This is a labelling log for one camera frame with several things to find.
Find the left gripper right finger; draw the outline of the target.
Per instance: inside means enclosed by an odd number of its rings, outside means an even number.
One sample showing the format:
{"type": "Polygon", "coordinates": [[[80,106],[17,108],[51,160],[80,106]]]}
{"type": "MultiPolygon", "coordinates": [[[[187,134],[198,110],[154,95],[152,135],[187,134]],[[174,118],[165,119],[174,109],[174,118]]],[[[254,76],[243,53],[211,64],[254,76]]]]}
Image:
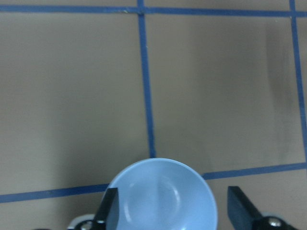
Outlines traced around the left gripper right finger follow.
{"type": "Polygon", "coordinates": [[[227,214],[235,230],[256,230],[263,218],[239,186],[227,189],[227,214]]]}

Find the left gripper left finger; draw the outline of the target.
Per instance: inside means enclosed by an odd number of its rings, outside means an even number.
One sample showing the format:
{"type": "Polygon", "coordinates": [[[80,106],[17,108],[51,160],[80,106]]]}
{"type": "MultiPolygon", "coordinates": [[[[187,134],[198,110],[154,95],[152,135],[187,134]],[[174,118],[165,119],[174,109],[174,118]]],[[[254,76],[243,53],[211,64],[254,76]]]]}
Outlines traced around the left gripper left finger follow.
{"type": "Polygon", "coordinates": [[[116,230],[119,221],[118,188],[106,190],[93,219],[93,230],[116,230]]]}

